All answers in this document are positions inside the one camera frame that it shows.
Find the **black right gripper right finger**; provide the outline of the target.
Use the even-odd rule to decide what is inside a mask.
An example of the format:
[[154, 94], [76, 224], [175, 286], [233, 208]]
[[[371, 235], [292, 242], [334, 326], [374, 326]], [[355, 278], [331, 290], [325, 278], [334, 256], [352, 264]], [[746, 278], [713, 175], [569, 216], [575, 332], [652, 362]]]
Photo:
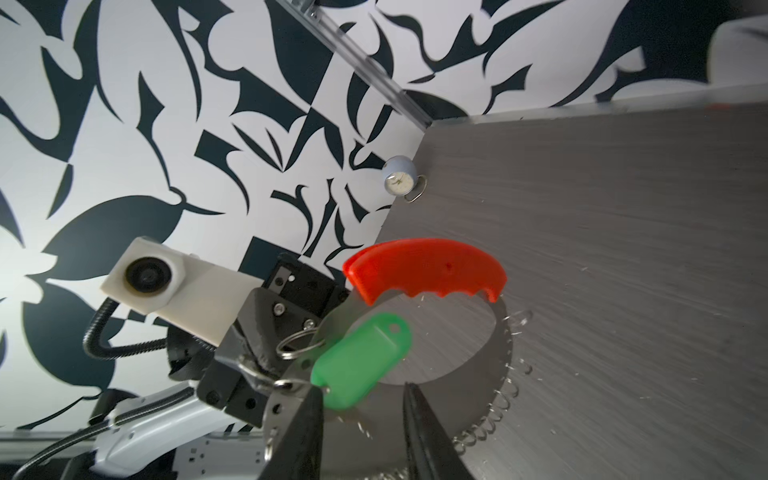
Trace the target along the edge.
[[474, 479], [417, 384], [404, 385], [403, 421], [409, 479]]

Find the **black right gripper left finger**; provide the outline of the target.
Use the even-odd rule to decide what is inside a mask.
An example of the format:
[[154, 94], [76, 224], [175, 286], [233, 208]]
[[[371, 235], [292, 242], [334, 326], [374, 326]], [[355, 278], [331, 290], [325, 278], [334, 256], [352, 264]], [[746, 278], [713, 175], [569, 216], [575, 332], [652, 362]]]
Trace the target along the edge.
[[264, 410], [259, 479], [319, 479], [323, 425], [322, 389], [311, 383], [275, 383]]

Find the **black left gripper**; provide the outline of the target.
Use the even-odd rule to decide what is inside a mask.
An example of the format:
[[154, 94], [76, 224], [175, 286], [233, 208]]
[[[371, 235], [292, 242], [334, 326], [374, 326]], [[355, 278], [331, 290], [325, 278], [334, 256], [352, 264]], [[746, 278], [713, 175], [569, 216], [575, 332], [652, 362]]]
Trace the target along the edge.
[[252, 361], [271, 380], [281, 378], [290, 362], [277, 354], [278, 344], [308, 321], [319, 324], [349, 295], [339, 274], [329, 277], [289, 253], [259, 277], [262, 285], [247, 295], [196, 389], [201, 402], [253, 428], [262, 426], [270, 389], [248, 381], [239, 360]]

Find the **red handled keyring tool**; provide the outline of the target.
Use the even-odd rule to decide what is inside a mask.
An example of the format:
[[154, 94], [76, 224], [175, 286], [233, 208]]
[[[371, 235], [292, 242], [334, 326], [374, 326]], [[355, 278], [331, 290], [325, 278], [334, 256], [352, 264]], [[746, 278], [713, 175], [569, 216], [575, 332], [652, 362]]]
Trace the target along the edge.
[[[507, 275], [501, 263], [459, 241], [415, 238], [361, 250], [344, 263], [343, 273], [351, 294], [311, 330], [299, 332], [303, 347], [296, 346], [295, 338], [289, 342], [295, 354], [285, 380], [311, 383], [315, 361], [368, 319], [384, 313], [381, 306], [390, 299], [425, 293], [477, 297], [494, 318], [488, 340], [450, 372], [422, 383], [406, 382], [422, 390], [464, 463], [465, 452], [495, 432], [519, 391], [509, 375], [519, 322], [504, 303]], [[408, 478], [406, 383], [387, 384], [384, 377], [356, 406], [344, 411], [324, 407], [320, 478]]]

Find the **key with green tag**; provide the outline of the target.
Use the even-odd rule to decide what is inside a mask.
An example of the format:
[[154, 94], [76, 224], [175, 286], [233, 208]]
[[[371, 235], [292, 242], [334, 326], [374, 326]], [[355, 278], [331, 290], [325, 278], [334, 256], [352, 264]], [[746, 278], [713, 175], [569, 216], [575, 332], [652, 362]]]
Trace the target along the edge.
[[411, 347], [412, 332], [402, 317], [376, 314], [315, 361], [310, 382], [323, 392], [325, 408], [348, 410], [362, 401]]

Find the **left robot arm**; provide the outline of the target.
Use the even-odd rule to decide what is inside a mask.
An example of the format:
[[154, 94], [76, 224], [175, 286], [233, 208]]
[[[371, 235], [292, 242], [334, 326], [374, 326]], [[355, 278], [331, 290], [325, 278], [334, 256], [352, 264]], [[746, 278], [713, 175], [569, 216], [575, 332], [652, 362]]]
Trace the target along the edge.
[[118, 302], [107, 299], [94, 315], [84, 348], [97, 359], [164, 349], [178, 386], [150, 397], [122, 390], [102, 393], [89, 427], [42, 450], [15, 473], [33, 479], [55, 455], [93, 439], [91, 451], [69, 460], [64, 479], [171, 479], [176, 449], [236, 420], [262, 424], [269, 395], [287, 390], [293, 359], [288, 344], [348, 297], [341, 273], [327, 277], [290, 254], [278, 256], [264, 283], [245, 282], [238, 314], [198, 323], [175, 317], [165, 339], [112, 347], [102, 340]]

